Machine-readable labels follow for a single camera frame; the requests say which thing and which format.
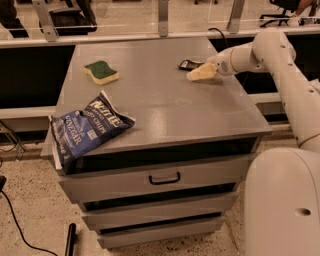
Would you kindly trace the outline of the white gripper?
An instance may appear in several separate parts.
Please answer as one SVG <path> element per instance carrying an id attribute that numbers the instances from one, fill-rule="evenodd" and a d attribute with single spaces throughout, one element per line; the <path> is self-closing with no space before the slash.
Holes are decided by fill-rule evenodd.
<path id="1" fill-rule="evenodd" d="M 227 76 L 233 74 L 230 57 L 227 54 L 217 54 L 207 59 L 209 63 L 204 63 L 196 69 L 188 72 L 186 77 L 189 81 L 198 81 L 213 78 L 218 72 Z"/>

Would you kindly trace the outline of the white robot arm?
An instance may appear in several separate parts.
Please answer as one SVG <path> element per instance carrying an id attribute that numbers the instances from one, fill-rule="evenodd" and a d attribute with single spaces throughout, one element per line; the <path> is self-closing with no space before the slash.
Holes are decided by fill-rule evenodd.
<path id="1" fill-rule="evenodd" d="M 296 51 L 271 27 L 229 47 L 187 74 L 190 81 L 243 72 L 271 75 L 294 147 L 252 161 L 244 191 L 245 256 L 320 256 L 320 93 L 295 64 Z"/>

